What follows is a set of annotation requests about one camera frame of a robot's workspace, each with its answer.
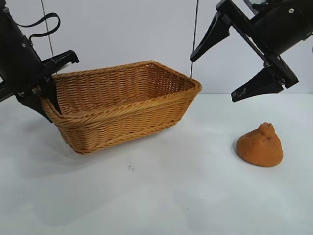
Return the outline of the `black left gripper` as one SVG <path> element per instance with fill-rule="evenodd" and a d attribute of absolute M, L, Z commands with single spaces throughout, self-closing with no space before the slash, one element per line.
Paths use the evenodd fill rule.
<path fill-rule="evenodd" d="M 16 95 L 18 102 L 45 117 L 48 117 L 42 108 L 38 95 L 29 91 L 45 81 L 45 96 L 61 114 L 57 99 L 56 84 L 52 77 L 68 63 L 79 63 L 79 59 L 73 50 L 68 50 L 46 60 L 41 60 L 32 43 L 33 37 L 44 37 L 56 32 L 61 20 L 50 31 L 43 34 L 32 34 L 26 37 L 19 29 L 11 16 L 0 18 L 0 100 L 3 101 Z"/>

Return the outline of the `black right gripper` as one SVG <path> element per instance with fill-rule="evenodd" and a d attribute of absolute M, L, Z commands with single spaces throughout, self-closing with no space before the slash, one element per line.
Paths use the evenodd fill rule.
<path fill-rule="evenodd" d="M 313 34 L 311 0 L 266 0 L 252 3 L 256 11 L 249 19 L 231 0 L 222 0 L 206 34 L 190 55 L 195 62 L 230 35 L 234 27 L 262 58 L 264 67 L 252 79 L 231 93 L 233 102 L 263 94 L 277 94 L 298 83 L 298 78 L 281 54 Z"/>

